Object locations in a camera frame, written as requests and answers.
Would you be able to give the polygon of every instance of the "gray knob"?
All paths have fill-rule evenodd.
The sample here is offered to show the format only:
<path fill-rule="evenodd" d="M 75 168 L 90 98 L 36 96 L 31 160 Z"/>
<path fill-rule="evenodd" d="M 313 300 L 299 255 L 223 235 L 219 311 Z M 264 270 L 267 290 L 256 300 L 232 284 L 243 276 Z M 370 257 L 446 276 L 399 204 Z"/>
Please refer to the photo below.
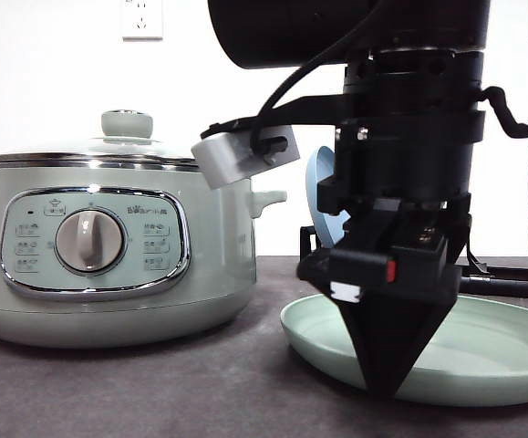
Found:
<path fill-rule="evenodd" d="M 57 255 L 69 268 L 82 273 L 100 271 L 116 261 L 124 247 L 119 223 L 99 210 L 70 215 L 59 226 Z"/>
<path fill-rule="evenodd" d="M 110 137 L 138 137 L 149 139 L 152 136 L 152 117 L 130 109 L 116 109 L 101 115 L 101 129 Z"/>

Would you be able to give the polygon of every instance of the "white wall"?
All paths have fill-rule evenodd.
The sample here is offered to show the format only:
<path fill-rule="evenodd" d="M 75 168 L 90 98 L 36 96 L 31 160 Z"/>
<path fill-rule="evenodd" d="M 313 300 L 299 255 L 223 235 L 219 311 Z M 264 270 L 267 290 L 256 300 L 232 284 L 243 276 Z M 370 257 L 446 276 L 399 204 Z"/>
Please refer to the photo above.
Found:
<path fill-rule="evenodd" d="M 99 135 L 104 110 L 150 113 L 155 137 L 188 151 L 215 121 L 252 115 L 291 69 L 242 70 L 220 49 L 206 0 L 164 0 L 162 42 L 123 42 L 119 0 L 0 0 L 0 152 Z M 508 91 L 528 120 L 528 0 L 493 0 L 485 85 Z M 337 93 L 342 66 L 320 68 L 289 95 Z M 528 141 L 507 139 L 492 114 L 472 169 L 473 247 L 528 254 Z M 254 177 L 286 188 L 288 204 L 257 221 L 259 254 L 295 255 L 309 224 L 304 168 L 332 145 L 329 128 L 298 128 L 303 160 Z"/>

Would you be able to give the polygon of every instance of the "glass lid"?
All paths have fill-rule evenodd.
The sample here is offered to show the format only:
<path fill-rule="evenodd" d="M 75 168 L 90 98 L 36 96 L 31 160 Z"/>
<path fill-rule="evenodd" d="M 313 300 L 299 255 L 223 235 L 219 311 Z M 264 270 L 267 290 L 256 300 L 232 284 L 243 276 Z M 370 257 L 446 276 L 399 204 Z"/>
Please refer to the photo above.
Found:
<path fill-rule="evenodd" d="M 0 154 L 0 162 L 53 162 L 74 160 L 111 160 L 114 162 L 155 162 L 196 165 L 191 156 L 180 154 L 151 138 L 153 120 L 142 112 L 117 109 L 101 115 L 104 137 L 85 141 L 61 141 L 31 147 L 21 153 Z"/>

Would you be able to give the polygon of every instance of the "button icon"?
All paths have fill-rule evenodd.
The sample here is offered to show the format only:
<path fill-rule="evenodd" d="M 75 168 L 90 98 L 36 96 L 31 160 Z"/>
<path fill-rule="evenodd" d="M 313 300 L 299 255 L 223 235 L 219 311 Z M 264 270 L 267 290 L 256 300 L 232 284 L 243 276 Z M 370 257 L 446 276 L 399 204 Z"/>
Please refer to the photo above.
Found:
<path fill-rule="evenodd" d="M 36 241 L 17 242 L 15 254 L 17 256 L 36 256 L 38 243 Z"/>
<path fill-rule="evenodd" d="M 16 237 L 38 237 L 38 224 L 20 224 L 16 226 Z"/>
<path fill-rule="evenodd" d="M 38 259 L 36 258 L 19 258 L 16 260 L 15 271 L 19 273 L 37 273 Z"/>
<path fill-rule="evenodd" d="M 163 271 L 169 268 L 171 262 L 165 257 L 148 257 L 144 259 L 145 271 Z"/>
<path fill-rule="evenodd" d="M 162 235 L 167 236 L 171 234 L 171 228 L 165 224 L 145 224 L 144 235 Z"/>
<path fill-rule="evenodd" d="M 66 212 L 65 205 L 57 198 L 52 199 L 43 209 L 45 216 L 64 216 Z"/>
<path fill-rule="evenodd" d="M 152 239 L 144 242 L 144 254 L 166 254 L 171 250 L 171 244 L 165 238 Z"/>

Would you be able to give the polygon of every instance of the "wall socket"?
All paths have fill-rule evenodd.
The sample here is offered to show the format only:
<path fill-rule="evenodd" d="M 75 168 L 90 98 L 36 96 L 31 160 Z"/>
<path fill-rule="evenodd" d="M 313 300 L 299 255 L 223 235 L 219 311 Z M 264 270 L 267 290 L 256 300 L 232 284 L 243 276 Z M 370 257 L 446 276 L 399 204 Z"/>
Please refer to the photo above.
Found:
<path fill-rule="evenodd" d="M 162 0 L 120 0 L 124 39 L 162 39 Z"/>

